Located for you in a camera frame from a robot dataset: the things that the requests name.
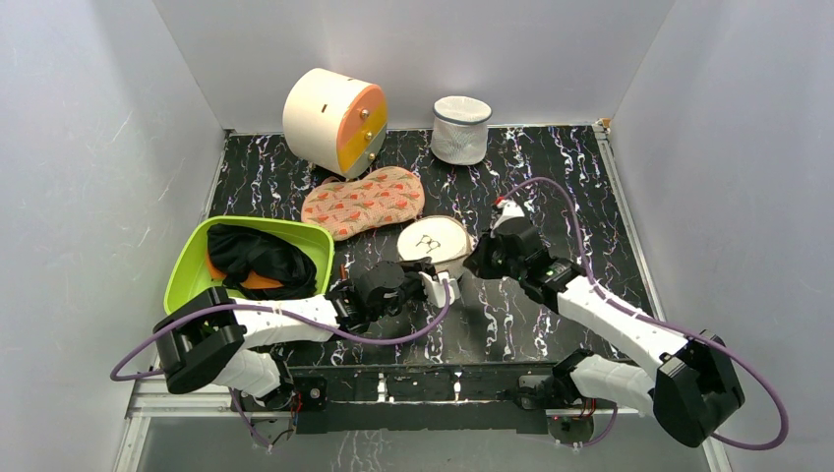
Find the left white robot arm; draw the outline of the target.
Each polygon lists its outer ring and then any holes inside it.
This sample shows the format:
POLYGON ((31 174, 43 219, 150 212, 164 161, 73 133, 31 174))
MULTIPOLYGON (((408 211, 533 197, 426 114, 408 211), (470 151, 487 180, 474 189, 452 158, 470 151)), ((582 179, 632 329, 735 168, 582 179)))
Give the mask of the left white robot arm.
POLYGON ((305 299, 255 301, 210 287, 158 323, 153 341, 170 393, 216 384, 281 409, 292 400, 294 382, 285 362, 263 347, 336 337, 378 345, 363 334, 369 324, 398 315, 412 301, 446 314, 458 294, 456 282, 428 259, 384 261, 305 299))

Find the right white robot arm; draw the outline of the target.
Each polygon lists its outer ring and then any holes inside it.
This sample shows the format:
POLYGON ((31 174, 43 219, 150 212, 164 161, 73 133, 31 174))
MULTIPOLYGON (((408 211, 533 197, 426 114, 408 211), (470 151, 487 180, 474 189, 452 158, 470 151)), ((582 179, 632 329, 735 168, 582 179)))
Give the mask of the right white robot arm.
POLYGON ((523 216, 482 233, 464 267, 482 279, 511 278, 532 301, 590 328, 624 352, 629 364, 577 350, 552 371, 556 399, 567 407, 601 398, 650 414, 678 443, 701 445, 745 403, 722 340, 704 342, 625 314, 604 300, 578 264, 553 255, 523 216))

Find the round white mesh laundry bag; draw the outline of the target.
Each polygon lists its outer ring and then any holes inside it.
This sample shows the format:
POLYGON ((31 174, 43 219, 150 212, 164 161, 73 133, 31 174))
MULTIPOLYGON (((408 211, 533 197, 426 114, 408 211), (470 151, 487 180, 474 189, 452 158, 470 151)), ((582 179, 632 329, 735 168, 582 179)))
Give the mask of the round white mesh laundry bag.
POLYGON ((428 216, 407 225, 397 237, 396 251, 404 262, 428 258, 436 272, 459 279, 464 260, 474 250, 474 238, 450 216, 428 216))

